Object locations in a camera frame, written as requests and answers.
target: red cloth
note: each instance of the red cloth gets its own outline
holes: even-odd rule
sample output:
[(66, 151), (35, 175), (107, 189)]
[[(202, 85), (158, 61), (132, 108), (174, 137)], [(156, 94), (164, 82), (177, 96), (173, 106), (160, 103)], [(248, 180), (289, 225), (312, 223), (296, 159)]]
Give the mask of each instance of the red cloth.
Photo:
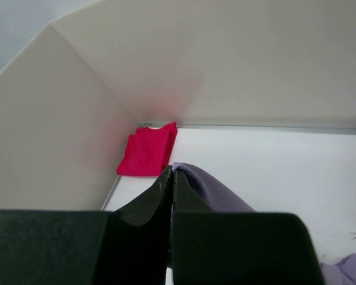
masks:
[(117, 167), (118, 175), (158, 176), (169, 164), (177, 136), (177, 123), (160, 129), (138, 128), (130, 135), (123, 160)]

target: cloth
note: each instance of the cloth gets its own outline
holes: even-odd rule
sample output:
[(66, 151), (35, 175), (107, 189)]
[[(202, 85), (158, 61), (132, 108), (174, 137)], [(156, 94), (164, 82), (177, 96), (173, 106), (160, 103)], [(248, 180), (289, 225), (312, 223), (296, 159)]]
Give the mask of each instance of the cloth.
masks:
[(184, 171), (191, 188), (216, 212), (254, 212), (239, 196), (206, 171), (187, 163), (173, 163)]
[(160, 129), (138, 128), (128, 137), (125, 155), (116, 173), (126, 176), (158, 176), (169, 164), (177, 136), (177, 124)]
[[(206, 171), (188, 164), (173, 163), (173, 171), (184, 171), (191, 188), (214, 211), (254, 212), (234, 192)], [(335, 265), (320, 263), (327, 285), (356, 285), (356, 254), (351, 254)]]

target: white wall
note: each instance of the white wall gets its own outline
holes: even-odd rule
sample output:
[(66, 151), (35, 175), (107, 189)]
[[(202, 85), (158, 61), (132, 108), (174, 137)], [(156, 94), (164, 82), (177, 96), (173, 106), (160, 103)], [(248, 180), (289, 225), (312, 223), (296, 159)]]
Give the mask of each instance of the white wall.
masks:
[(0, 73), (0, 208), (101, 209), (139, 124), (47, 26)]
[(50, 20), (97, 0), (0, 0), (0, 70)]
[(144, 122), (356, 128), (356, 0), (107, 0), (52, 25)]

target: purple cloth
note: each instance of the purple cloth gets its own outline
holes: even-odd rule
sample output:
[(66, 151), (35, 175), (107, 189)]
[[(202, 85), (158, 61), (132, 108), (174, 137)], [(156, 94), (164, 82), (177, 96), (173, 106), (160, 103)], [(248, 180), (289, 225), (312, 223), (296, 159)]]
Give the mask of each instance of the purple cloth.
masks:
[[(182, 170), (191, 188), (217, 212), (254, 212), (239, 196), (206, 171), (187, 163), (173, 163), (173, 171)], [(356, 254), (335, 265), (320, 263), (327, 285), (356, 285)]]
[(216, 212), (254, 212), (239, 196), (206, 171), (187, 163), (173, 163), (173, 171), (182, 170), (191, 188)]

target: white table surface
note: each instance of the white table surface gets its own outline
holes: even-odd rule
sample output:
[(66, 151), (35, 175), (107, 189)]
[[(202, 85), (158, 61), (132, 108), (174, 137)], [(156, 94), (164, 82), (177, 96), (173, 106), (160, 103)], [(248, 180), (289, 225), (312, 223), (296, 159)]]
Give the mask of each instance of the white table surface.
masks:
[[(356, 135), (183, 128), (170, 159), (176, 161), (203, 168), (255, 210), (298, 215), (320, 261), (356, 252)], [(106, 210), (117, 210), (154, 180), (121, 177)]]

